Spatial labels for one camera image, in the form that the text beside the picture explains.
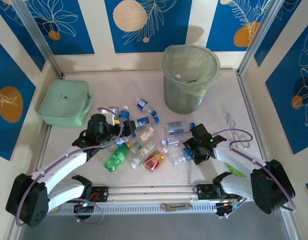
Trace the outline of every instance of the gray trash bin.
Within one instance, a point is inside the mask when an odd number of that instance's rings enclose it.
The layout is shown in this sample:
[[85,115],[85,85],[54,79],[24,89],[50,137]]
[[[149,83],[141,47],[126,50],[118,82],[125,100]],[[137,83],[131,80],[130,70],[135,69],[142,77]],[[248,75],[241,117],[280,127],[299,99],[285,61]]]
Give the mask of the gray trash bin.
[[165,50],[161,63],[164,72],[164,98],[175,113],[195,111],[219,76],[216,54],[197,45],[173,45]]

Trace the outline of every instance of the orange bottle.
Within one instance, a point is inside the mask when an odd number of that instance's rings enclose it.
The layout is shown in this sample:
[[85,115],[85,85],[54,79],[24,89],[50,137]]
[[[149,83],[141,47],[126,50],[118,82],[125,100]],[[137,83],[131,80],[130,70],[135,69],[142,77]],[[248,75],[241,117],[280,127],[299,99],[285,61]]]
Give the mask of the orange bottle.
[[168,149],[163,147],[161,151],[153,152],[145,161],[145,167],[153,172],[158,166],[165,160],[164,154],[168,152]]

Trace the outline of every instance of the white table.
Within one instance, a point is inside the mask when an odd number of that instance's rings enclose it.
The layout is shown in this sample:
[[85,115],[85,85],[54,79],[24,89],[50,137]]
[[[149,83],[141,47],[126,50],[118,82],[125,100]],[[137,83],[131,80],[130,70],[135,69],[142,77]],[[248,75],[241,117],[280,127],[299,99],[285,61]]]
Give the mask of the white table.
[[[131,119],[145,117],[146,114],[139,111],[133,102],[135,93],[150,102],[158,112],[157,116],[160,118],[160,123],[156,125],[159,129],[159,134],[156,137],[157,143],[160,143],[165,137],[163,129],[168,122],[183,120],[196,124],[202,123],[210,133],[227,129],[228,126],[222,115],[221,103],[224,103],[229,109],[238,129],[244,129],[254,135],[233,71],[223,71],[220,79],[207,91],[199,109],[187,115],[176,114],[166,107],[163,96],[163,74],[160,71],[75,74],[67,75],[66,80],[88,82],[93,92],[94,103],[81,127],[52,127],[42,166],[48,165],[66,152],[71,143],[78,138],[79,133],[87,128],[88,120],[92,114],[98,113],[97,108],[99,107],[117,106],[121,108],[127,105]],[[221,135],[228,140],[232,140],[229,131]],[[256,140],[251,142],[251,147],[247,152],[260,157]],[[227,171],[225,164],[215,159],[210,159],[197,166],[193,161],[190,161],[180,167],[174,166],[166,159],[153,173],[143,166],[134,170],[126,161],[119,165],[114,172],[109,172],[103,167],[103,163],[110,155],[109,149],[100,150],[90,161],[75,169],[68,177],[79,174],[91,180],[95,185],[107,185],[109,187],[186,186],[193,183],[211,182],[217,175]]]

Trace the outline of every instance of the mint green case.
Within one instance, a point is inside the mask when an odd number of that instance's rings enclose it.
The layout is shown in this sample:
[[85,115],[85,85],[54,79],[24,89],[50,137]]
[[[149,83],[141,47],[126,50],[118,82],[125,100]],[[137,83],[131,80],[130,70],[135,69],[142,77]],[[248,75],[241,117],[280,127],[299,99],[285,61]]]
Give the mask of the mint green case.
[[56,80],[38,111],[50,125],[79,127],[93,103],[92,92],[85,81]]

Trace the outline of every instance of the green plastic bottle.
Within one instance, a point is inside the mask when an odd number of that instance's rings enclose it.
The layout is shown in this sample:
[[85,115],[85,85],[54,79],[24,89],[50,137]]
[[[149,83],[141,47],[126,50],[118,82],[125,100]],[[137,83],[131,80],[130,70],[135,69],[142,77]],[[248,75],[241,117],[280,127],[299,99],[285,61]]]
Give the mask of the green plastic bottle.
[[110,172],[116,170],[118,165],[125,160],[130,146],[131,145],[129,143],[119,146],[117,150],[110,156],[110,158],[105,161],[104,167],[107,168]]

